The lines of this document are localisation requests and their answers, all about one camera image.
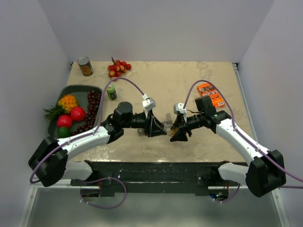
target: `can lid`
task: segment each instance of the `can lid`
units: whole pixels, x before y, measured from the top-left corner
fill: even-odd
[[[78,65],[86,65],[89,62],[89,58],[87,56],[82,56],[77,59]]]
[[[113,84],[109,84],[108,87],[106,88],[106,91],[114,91],[115,90],[115,86]]]

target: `tin can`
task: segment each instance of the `tin can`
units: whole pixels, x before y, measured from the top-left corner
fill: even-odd
[[[115,100],[117,98],[116,89],[113,84],[108,85],[106,91],[110,100]]]
[[[89,58],[87,56],[82,56],[77,59],[77,63],[80,70],[84,76],[90,76],[94,73],[94,70],[90,64]]]

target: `pineapple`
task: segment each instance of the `pineapple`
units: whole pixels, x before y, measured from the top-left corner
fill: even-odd
[[[78,100],[73,95],[65,95],[62,97],[58,104],[51,109],[45,110],[44,117],[50,121],[56,119],[61,114],[69,114],[70,111],[79,105]]]

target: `green can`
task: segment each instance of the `green can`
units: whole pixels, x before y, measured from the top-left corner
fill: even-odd
[[[116,89],[113,84],[109,84],[106,91],[110,100],[115,100],[117,98]]]

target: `snack package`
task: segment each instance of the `snack package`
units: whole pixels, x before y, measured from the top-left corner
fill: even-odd
[[[216,108],[220,108],[225,106],[225,102],[223,101],[221,95],[219,92],[210,84],[205,83],[197,87],[197,90],[200,94],[200,96],[210,96],[212,99],[213,105]]]

